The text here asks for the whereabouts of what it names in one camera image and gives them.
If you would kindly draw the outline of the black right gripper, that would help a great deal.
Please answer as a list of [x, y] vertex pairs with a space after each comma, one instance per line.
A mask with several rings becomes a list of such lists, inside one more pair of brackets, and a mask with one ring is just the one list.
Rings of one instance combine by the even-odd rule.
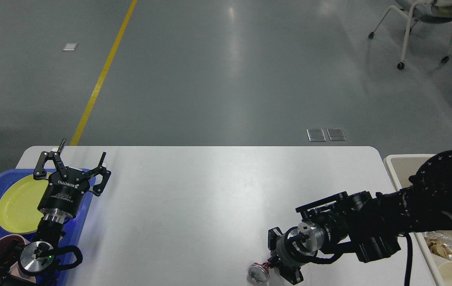
[[267, 247], [270, 252], [275, 252], [275, 268], [280, 277], [292, 285], [304, 281], [303, 265], [326, 264], [326, 258], [317, 256], [325, 242], [325, 229], [311, 221], [300, 222], [285, 232], [275, 227], [267, 233]]

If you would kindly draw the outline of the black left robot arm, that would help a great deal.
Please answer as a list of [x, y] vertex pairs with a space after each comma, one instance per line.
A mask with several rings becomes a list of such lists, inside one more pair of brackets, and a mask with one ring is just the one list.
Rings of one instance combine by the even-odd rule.
[[101, 196], [111, 175], [101, 154], [97, 167], [84, 171], [65, 165], [61, 154], [66, 145], [41, 152], [33, 170], [35, 181], [47, 181], [37, 210], [41, 213], [30, 242], [12, 238], [0, 251], [0, 286], [53, 286], [57, 272], [83, 262], [78, 246], [59, 246], [64, 226], [78, 216], [87, 193]]

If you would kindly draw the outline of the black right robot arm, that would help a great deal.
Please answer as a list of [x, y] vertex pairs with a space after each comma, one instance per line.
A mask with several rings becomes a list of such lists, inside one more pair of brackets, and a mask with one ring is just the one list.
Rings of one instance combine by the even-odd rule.
[[302, 217], [286, 232], [268, 232], [270, 257], [261, 269], [277, 268], [291, 284], [304, 280], [300, 271], [312, 263], [329, 265], [345, 253], [363, 263], [391, 257], [408, 244], [405, 285], [412, 270], [411, 232], [452, 230], [452, 150], [434, 155], [409, 177], [411, 185], [375, 197], [367, 191], [341, 192], [296, 208]]

